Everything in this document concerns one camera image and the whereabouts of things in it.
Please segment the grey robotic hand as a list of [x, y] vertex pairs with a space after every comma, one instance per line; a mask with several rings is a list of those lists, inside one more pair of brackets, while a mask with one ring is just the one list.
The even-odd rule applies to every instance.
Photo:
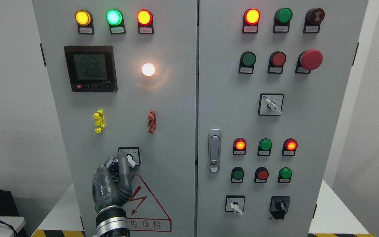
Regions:
[[93, 174], [93, 199], [98, 213], [109, 206], [126, 204], [133, 194], [128, 157], [119, 152], [117, 158], [108, 159]]

